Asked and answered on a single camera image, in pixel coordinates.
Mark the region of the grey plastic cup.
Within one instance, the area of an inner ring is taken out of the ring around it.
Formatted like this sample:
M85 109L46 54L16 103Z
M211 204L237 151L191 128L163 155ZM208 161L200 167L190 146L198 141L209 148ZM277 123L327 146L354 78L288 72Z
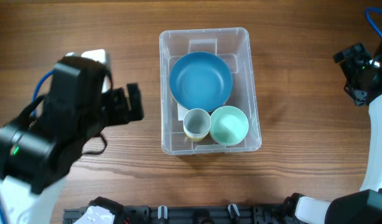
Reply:
M211 117L207 111L195 108L186 113L183 124L188 133L202 135L210 130Z

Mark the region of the cream plastic cup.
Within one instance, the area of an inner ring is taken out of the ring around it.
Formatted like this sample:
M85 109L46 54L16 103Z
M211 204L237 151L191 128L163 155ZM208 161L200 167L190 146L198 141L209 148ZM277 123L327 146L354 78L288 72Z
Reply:
M204 138L208 133L209 133L209 131L206 131L202 134L195 134L195 133L191 133L191 132L188 132L187 130L185 130L185 134L187 135L187 137L191 137L191 138Z

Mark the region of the mint green bowl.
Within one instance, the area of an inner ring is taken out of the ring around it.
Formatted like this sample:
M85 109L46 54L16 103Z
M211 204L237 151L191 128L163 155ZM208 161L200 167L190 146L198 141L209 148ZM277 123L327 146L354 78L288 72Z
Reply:
M218 144L234 146L247 135L247 116L237 107L222 106L211 115L210 135Z

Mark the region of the yellow plastic cup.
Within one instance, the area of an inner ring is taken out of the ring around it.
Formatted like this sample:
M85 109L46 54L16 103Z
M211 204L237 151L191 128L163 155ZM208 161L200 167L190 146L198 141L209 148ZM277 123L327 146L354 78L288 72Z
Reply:
M191 138L191 137L188 137L188 139L192 142L199 142L201 140L203 140L204 138Z

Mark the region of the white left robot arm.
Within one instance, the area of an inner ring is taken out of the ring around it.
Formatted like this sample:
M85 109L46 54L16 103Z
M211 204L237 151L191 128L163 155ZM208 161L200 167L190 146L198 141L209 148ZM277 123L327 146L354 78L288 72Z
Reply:
M0 128L0 223L49 223L84 145L144 117L137 83L104 89L112 79L104 63L67 55L49 77L49 92Z

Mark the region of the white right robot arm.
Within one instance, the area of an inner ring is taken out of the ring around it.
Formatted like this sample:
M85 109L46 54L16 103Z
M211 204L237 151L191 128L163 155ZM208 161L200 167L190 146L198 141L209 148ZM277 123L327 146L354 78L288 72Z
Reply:
M281 216L304 223L382 223L382 35L373 55L357 43L333 56L346 78L344 91L357 106L367 106L371 137L368 165L359 192L331 202L293 194Z

